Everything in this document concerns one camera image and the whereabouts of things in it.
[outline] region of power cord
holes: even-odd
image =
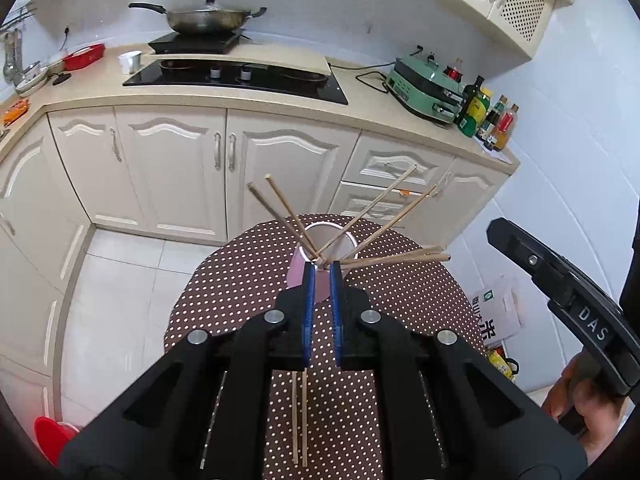
[[[62,52],[62,49],[65,47],[66,45],[66,40],[69,39],[69,27],[68,25],[65,27],[65,41],[62,42],[62,46],[60,47],[59,52]]]
[[[421,47],[420,45],[417,45],[416,48],[418,50],[416,50],[412,54],[409,54],[409,56],[416,56],[417,54],[420,54],[424,50],[423,47]],[[356,68],[354,68],[353,66],[332,65],[331,63],[329,63],[329,66],[331,68],[341,68],[343,70],[367,70],[369,68],[380,68],[380,67],[383,67],[383,66],[393,65],[394,63],[395,63],[395,61],[392,61],[391,63],[383,63],[383,64],[380,64],[380,65],[370,65],[370,66],[359,66],[359,67],[356,67]]]
[[[377,86],[373,86],[372,84],[367,83],[366,81],[363,81],[362,79],[360,79],[361,77],[364,77],[366,75],[369,74],[377,74],[382,78],[382,87],[383,90],[381,90],[380,88],[378,88]],[[358,81],[360,81],[361,83],[367,85],[369,88],[373,88],[374,90],[380,92],[381,94],[388,94],[389,93],[389,88],[386,86],[385,81],[386,81],[386,74],[383,72],[380,72],[380,70],[371,70],[370,72],[365,72],[364,74],[358,74],[356,76],[356,79]]]

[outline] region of countertop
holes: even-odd
[[[51,81],[29,97],[30,109],[9,126],[9,133],[0,142],[0,161],[17,141],[46,112],[111,105],[187,105],[267,112],[310,120],[324,121],[376,134],[415,142],[429,148],[457,155],[488,168],[513,174],[519,161],[508,149],[503,153],[512,164],[488,155],[473,139],[462,135],[455,126],[438,126],[405,110],[391,95],[376,92],[358,82],[356,71],[335,68],[349,105],[321,100],[239,88],[207,86],[133,86],[122,83],[130,76],[120,73],[117,55],[127,50],[143,50],[143,64],[152,56],[148,46],[123,46],[107,49],[101,60],[82,70],[72,72],[68,81],[52,86]],[[4,111],[17,96],[0,106]]]

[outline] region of polka dot tablecloth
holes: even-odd
[[[302,215],[310,224],[346,225],[349,217]],[[358,242],[380,226],[359,220],[351,229]],[[164,336],[167,351],[194,328],[212,334],[234,330],[275,304],[286,288],[296,241],[276,221],[259,224],[209,256],[196,269],[172,311]],[[362,257],[418,249],[409,238],[387,231]],[[456,281],[440,263],[395,264],[352,270],[346,283],[369,293],[374,308],[408,328],[431,334],[452,328],[482,351],[471,308]],[[382,480],[374,378],[372,372],[340,372],[335,367],[330,300],[316,304],[312,362],[308,369],[308,467],[302,467],[302,393],[298,374],[298,450],[292,459],[290,372],[274,371],[264,459],[265,479]]]

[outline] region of red basket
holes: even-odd
[[[104,43],[86,46],[73,54],[63,57],[65,70],[80,70],[98,61],[104,55]]]

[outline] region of white tile floor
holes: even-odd
[[[215,250],[95,232],[66,323],[63,420],[87,425],[162,355],[175,301]]]

